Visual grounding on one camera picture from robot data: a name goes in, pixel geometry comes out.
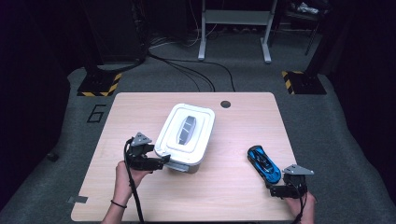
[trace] wristband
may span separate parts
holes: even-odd
[[[116,206],[119,206],[121,208],[126,208],[126,205],[120,205],[119,203],[113,202],[113,200],[110,200],[110,201],[111,201],[111,203],[115,204]]]

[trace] white lid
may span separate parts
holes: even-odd
[[[191,117],[195,118],[192,125],[189,123]],[[175,162],[188,165],[200,163],[205,155],[214,121],[215,113],[209,108],[186,104],[175,105],[163,125],[154,147],[155,152],[158,156],[170,154],[171,161]],[[180,140],[179,138],[186,133],[189,133],[188,139]]]

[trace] light wood tabletop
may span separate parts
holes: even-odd
[[[221,102],[231,103],[229,108]],[[284,169],[296,163],[275,96],[268,92],[125,92],[119,93],[109,115],[71,218],[98,221],[113,195],[116,166],[125,142],[138,132],[155,144],[177,104],[210,108],[216,118],[205,157],[195,174],[163,167],[147,175],[137,189],[146,221],[293,220],[286,203],[271,197],[250,164],[247,152],[261,145]],[[150,152],[149,157],[157,157]],[[138,221],[134,197],[123,220]]]

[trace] person's left hand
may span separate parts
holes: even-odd
[[[136,187],[140,185],[140,182],[145,175],[152,173],[152,171],[137,171],[132,168],[129,169]],[[119,164],[116,167],[116,186],[114,188],[113,201],[115,203],[125,205],[128,203],[131,196],[132,189],[129,183],[129,176],[125,167],[125,162],[119,161]]]

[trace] blue toy car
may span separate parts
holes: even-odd
[[[266,184],[276,184],[280,180],[282,174],[279,168],[268,158],[261,146],[251,147],[247,151],[247,158]]]

